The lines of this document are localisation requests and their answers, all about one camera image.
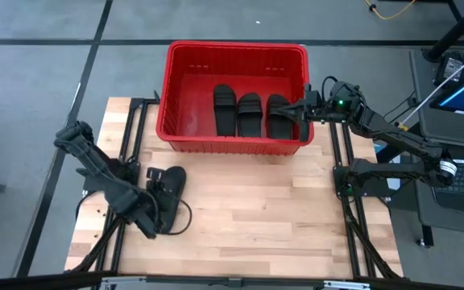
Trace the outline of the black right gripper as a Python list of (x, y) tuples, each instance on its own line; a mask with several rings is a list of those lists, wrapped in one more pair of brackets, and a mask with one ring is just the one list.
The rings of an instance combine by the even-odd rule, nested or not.
[(300, 141), (307, 142), (310, 135), (311, 122), (333, 122), (337, 113), (334, 108), (335, 97), (324, 101), (320, 93), (312, 90), (309, 83), (304, 84), (304, 98), (287, 106), (281, 106), (278, 112), (286, 115), (294, 123), (299, 123)]

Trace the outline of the red plastic bin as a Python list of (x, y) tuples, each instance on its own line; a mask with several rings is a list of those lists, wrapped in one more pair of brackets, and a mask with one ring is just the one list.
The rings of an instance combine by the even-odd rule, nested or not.
[[(308, 83), (308, 53), (298, 44), (176, 41), (168, 48), (156, 134), (180, 152), (293, 155), (304, 146), (299, 128), (292, 128), (289, 140), (273, 139), (267, 100), (278, 94), (297, 102)], [(218, 85), (228, 85), (237, 98), (259, 95), (260, 137), (218, 135), (213, 97)]]

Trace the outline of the black table leg caster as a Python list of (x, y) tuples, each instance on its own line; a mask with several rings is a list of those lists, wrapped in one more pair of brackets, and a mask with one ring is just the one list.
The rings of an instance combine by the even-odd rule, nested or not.
[(433, 229), (431, 226), (421, 225), (421, 237), (416, 240), (416, 245), (422, 248), (434, 246)]

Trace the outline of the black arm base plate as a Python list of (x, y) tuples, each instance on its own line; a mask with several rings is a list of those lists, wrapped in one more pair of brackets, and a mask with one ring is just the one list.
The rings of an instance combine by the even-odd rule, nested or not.
[[(141, 165), (139, 162), (123, 163), (118, 159), (110, 159), (109, 168), (111, 173), (119, 179), (127, 181), (131, 184), (137, 184)], [(90, 193), (102, 191), (102, 186), (85, 171), (84, 168), (78, 168), (77, 173), (85, 178), (83, 189)]]
[(388, 187), (386, 179), (371, 177), (359, 183), (348, 179), (348, 167), (333, 168), (333, 182), (340, 197), (390, 197), (396, 191)]

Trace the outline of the black aluminium frame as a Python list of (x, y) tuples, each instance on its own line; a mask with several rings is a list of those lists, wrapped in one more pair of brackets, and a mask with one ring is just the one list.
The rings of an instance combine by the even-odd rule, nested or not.
[[(151, 105), (157, 104), (158, 102), (159, 101), (157, 99), (136, 97), (130, 99), (118, 157), (110, 158), (98, 147), (102, 152), (104, 152), (106, 155), (105, 159), (108, 162), (110, 159), (118, 159), (123, 163), (139, 162), (139, 151), (143, 137), (143, 129), (146, 122), (147, 108)], [(102, 193), (105, 198), (102, 191), (96, 191), (93, 193), (88, 192), (82, 199), (85, 201), (98, 192)], [(94, 267), (96, 271), (102, 271), (106, 261), (109, 241), (112, 238), (115, 238), (110, 260), (110, 270), (117, 271), (122, 256), (126, 226), (129, 224), (130, 223), (125, 219), (117, 216), (107, 203), (106, 219), (101, 237), (94, 245), (94, 248), (90, 250), (90, 252), (82, 259), (80, 264), (75, 266), (73, 270), (87, 272), (91, 267)]]
[[(355, 162), (360, 162), (360, 159), (353, 158), (350, 133), (347, 129), (347, 125), (349, 124), (349, 116), (351, 116), (351, 112), (348, 112), (347, 114), (336, 113), (334, 115), (334, 121), (330, 122), (329, 125), (333, 143), (333, 153), (336, 161), (336, 165), (334, 167), (348, 167), (348, 176), (350, 174), (350, 166)], [(342, 156), (338, 142), (336, 123), (342, 124), (342, 131), (346, 145), (346, 154), (349, 163), (348, 166), (342, 166)], [(356, 241), (359, 240), (362, 245), (364, 258), (366, 260), (367, 274), (369, 277), (376, 278), (377, 275), (375, 269), (378, 269), (379, 273), (386, 280), (401, 279), (401, 276), (390, 268), (390, 266), (383, 260), (379, 252), (371, 243), (361, 197), (340, 197), (338, 195), (337, 197), (342, 203), (342, 212), (346, 224), (347, 246), (350, 253), (350, 261), (354, 278), (357, 279), (362, 276), (359, 268), (358, 253), (356, 248)]]

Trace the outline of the black foam slide sandal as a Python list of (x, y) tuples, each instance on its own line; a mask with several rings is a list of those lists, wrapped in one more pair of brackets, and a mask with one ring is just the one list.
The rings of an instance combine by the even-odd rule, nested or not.
[(289, 105), (290, 102), (279, 94), (272, 94), (267, 99), (267, 135), (269, 138), (292, 139), (293, 121), (277, 111), (279, 108)]
[(238, 135), (241, 137), (260, 137), (262, 118), (260, 96), (257, 93), (243, 95), (237, 104)]
[(236, 95), (225, 84), (213, 89), (213, 109), (218, 136), (235, 136), (236, 131)]
[(157, 192), (161, 234), (169, 234), (176, 220), (180, 199), (184, 191), (186, 171), (180, 166), (168, 168), (161, 174), (161, 189)]

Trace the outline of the thick black stand pole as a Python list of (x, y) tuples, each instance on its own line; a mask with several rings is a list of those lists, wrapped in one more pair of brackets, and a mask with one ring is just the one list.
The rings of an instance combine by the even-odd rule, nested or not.
[(464, 19), (461, 23), (455, 23), (430, 49), (423, 49), (423, 57), (429, 62), (438, 62), (442, 55), (462, 37), (462, 26), (464, 26)]

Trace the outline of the black front rail bar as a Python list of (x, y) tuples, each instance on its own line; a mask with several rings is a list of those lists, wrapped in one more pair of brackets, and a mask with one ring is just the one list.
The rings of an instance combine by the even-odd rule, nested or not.
[(295, 286), (338, 290), (464, 290), (464, 287), (360, 276), (351, 280), (238, 278), (176, 275), (119, 275), (114, 271), (69, 271), (55, 275), (37, 275), (0, 279), (0, 290), (70, 290), (103, 284), (122, 283), (207, 284), (229, 288), (246, 286)]

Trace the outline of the white paper sheet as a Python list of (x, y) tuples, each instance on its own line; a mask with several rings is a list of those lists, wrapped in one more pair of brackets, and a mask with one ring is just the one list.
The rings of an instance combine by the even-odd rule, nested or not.
[[(380, 151), (382, 151), (385, 148), (385, 145), (380, 145), (380, 144), (375, 143), (374, 148), (375, 148), (375, 152), (379, 153)], [(391, 160), (391, 162), (392, 163), (394, 163), (394, 162), (399, 163), (400, 162), (400, 157), (399, 156), (395, 157), (394, 159)], [(388, 186), (389, 189), (398, 190), (400, 188), (400, 179), (388, 178), (387, 179), (387, 186)]]

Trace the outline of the black power adapter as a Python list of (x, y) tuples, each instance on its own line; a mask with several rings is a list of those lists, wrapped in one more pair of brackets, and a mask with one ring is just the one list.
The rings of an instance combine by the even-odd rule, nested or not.
[(433, 79), (435, 86), (439, 86), (448, 77), (453, 77), (446, 82), (445, 87), (454, 86), (459, 83), (464, 77), (464, 69), (456, 72), (464, 65), (464, 54), (459, 51), (447, 52), (440, 59), (439, 67), (437, 68), (436, 76)]

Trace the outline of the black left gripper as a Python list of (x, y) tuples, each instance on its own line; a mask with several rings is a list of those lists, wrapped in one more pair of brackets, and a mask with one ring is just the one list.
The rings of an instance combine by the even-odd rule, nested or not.
[(161, 178), (165, 173), (160, 168), (148, 168), (146, 188), (132, 187), (136, 199), (130, 217), (148, 239), (155, 239), (160, 231)]

